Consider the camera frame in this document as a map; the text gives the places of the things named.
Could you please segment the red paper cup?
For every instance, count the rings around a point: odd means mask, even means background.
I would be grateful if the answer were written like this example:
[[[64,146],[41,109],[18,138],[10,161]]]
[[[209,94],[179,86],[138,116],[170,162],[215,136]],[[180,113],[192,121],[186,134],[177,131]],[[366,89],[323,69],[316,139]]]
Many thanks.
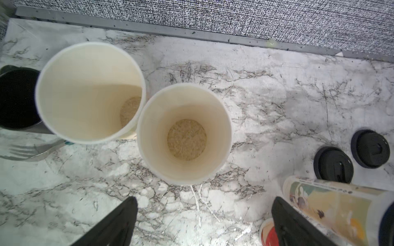
[[[276,234],[274,220],[272,218],[265,220],[261,224],[259,237],[262,246],[279,246],[279,240]]]

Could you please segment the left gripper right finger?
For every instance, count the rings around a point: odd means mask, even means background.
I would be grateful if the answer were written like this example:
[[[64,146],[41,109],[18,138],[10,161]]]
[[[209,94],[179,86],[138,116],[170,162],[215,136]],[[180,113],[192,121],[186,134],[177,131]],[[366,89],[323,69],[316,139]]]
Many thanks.
[[[334,246],[287,201],[276,197],[271,209],[280,246]]]

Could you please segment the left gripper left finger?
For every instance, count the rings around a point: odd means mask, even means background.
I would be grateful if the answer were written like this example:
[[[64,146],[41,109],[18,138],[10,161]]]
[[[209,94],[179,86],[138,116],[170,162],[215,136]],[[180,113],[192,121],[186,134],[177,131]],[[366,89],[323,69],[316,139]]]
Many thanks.
[[[73,243],[74,246],[129,246],[138,213],[137,199],[125,199],[89,232]]]

